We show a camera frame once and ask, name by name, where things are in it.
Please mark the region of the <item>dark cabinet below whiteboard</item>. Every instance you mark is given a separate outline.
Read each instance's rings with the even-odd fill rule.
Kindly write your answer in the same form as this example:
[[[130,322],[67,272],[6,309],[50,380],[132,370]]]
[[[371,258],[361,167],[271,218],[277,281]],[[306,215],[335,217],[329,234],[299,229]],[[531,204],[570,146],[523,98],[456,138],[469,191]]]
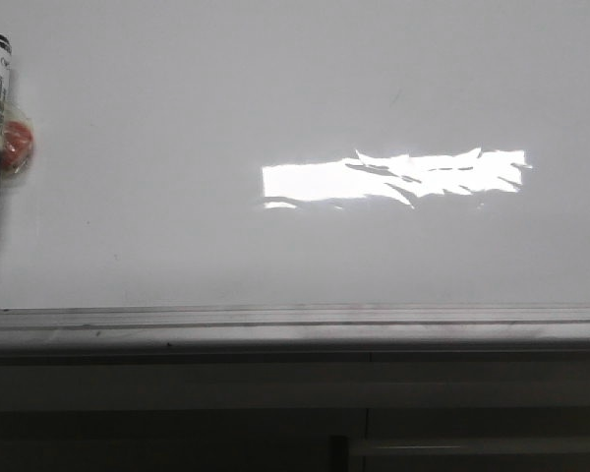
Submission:
[[[0,471],[590,471],[590,353],[0,358]]]

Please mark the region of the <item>white whiteboard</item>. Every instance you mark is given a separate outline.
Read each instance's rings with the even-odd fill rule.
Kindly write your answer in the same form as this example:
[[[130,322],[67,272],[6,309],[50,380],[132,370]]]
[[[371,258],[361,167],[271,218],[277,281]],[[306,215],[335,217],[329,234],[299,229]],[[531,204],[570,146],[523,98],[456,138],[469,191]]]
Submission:
[[[0,1],[0,308],[590,303],[590,1]]]

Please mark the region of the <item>red magnet taped to marker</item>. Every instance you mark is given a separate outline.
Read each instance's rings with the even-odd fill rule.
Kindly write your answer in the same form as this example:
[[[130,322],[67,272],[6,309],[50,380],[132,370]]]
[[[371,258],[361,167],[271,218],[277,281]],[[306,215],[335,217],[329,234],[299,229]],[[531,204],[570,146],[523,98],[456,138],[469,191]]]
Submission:
[[[2,173],[11,176],[22,172],[33,156],[33,150],[31,119],[16,104],[8,103],[5,108]]]

